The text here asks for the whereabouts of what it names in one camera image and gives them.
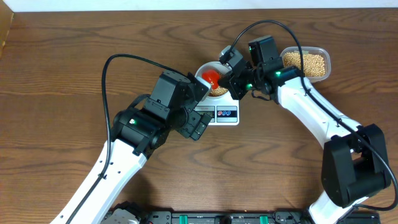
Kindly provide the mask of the red measuring scoop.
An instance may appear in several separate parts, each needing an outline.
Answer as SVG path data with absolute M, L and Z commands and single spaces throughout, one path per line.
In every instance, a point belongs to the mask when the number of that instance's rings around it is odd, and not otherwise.
M 221 75 L 216 70 L 207 70 L 202 73 L 201 77 L 211 85 L 212 90 L 219 87 L 218 80 L 221 78 Z

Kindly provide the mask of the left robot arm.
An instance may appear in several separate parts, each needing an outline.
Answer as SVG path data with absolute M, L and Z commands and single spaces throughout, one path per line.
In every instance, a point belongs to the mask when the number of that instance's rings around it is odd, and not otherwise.
M 211 118 L 195 107 L 210 91 L 211 85 L 200 77 L 164 70 L 150 95 L 142 95 L 115 116 L 98 160 L 53 222 L 100 223 L 171 131 L 200 139 Z

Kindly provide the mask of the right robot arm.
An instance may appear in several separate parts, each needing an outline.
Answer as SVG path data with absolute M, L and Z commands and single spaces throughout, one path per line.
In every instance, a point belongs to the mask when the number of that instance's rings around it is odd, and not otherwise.
M 311 223 L 338 223 L 364 201 L 390 185 L 397 186 L 389 163 L 382 130 L 362 126 L 345 116 L 314 89 L 301 69 L 285 66 L 273 37 L 249 43 L 252 60 L 233 46 L 219 56 L 230 71 L 219 80 L 235 100 L 251 91 L 269 95 L 294 114 L 323 148 L 323 192 L 308 209 Z

